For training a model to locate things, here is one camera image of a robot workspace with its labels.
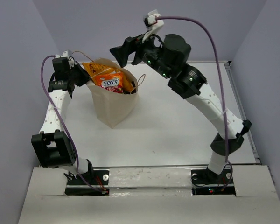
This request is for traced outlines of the orange red candy packet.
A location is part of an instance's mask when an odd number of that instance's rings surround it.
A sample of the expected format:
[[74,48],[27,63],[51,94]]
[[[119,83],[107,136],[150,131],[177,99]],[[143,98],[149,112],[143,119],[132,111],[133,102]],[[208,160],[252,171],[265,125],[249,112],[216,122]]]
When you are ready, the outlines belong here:
[[123,94],[123,73],[99,74],[94,77],[97,86],[114,93]]

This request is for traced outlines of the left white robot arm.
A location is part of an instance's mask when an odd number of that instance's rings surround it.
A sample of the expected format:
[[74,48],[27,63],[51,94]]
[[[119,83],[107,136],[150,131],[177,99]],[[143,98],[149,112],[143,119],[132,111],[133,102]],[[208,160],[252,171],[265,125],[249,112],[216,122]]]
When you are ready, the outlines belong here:
[[65,125],[73,91],[90,80],[90,76],[72,56],[51,56],[54,72],[49,85],[41,85],[49,100],[44,123],[31,143],[43,168],[60,168],[77,175],[83,184],[94,179],[92,163],[78,156],[77,148]]

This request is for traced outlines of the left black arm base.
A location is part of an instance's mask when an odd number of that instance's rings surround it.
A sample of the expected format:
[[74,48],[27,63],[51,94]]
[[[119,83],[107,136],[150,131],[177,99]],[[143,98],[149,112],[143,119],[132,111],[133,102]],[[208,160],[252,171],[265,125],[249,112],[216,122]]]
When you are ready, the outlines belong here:
[[71,172],[63,174],[66,179],[65,194],[68,196],[108,196],[109,195],[109,169],[94,169],[94,176],[82,174],[86,183],[78,175]]

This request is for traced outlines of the beige paper bag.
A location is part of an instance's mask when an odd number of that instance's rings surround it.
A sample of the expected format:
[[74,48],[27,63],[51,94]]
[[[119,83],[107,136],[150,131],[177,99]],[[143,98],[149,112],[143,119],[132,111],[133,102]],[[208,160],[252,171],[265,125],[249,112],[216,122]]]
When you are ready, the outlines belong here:
[[133,92],[119,94],[107,91],[99,86],[96,86],[92,79],[87,84],[87,87],[92,94],[92,99],[98,120],[100,120],[110,128],[114,128],[117,124],[122,122],[135,108],[139,99],[138,89],[139,86],[143,83],[146,75],[143,74],[139,79],[136,79],[131,72],[121,68],[113,61],[105,58],[99,58],[96,60],[90,59],[88,62],[82,63],[89,62],[94,62],[121,70],[125,73],[128,80],[131,81],[134,86]]

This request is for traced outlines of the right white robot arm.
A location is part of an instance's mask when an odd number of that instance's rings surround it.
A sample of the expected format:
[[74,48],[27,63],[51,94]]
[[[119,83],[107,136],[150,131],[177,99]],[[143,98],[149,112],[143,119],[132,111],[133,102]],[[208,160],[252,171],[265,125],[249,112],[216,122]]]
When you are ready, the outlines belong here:
[[223,109],[218,96],[208,84],[206,77],[195,67],[187,64],[191,46],[179,35],[166,35],[154,44],[158,35],[128,37],[121,46],[113,47],[110,53],[120,67],[127,65],[134,53],[132,65],[141,62],[169,80],[168,86],[181,98],[198,109],[218,131],[210,147],[212,155],[205,177],[211,183],[218,182],[227,164],[226,156],[240,149],[244,135],[250,130],[251,122],[241,120],[228,109]]

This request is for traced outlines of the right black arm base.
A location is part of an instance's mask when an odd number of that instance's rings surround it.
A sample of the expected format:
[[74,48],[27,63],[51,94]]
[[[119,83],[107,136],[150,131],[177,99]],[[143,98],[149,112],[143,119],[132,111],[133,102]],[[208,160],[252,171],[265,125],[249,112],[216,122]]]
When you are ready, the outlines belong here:
[[190,173],[193,196],[236,195],[231,170],[225,168],[220,175],[208,169],[193,169]]

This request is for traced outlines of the orange snack bar packet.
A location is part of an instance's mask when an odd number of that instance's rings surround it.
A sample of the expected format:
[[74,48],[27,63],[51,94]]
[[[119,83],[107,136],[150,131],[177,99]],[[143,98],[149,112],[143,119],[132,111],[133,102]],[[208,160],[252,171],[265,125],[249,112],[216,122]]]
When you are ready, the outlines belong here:
[[[98,63],[94,63],[94,62],[82,63],[82,65],[84,66],[84,69],[88,72],[88,74],[90,75],[92,81],[94,82],[94,84],[96,86],[97,86],[97,83],[94,79],[94,77],[96,75],[122,72],[121,70],[119,70],[117,68],[109,67],[106,65],[101,65]],[[122,73],[124,75],[123,76],[123,94],[127,93],[127,92],[129,92],[129,93],[133,92],[134,86],[133,86],[132,82],[128,80],[128,78],[124,72],[122,72]]]

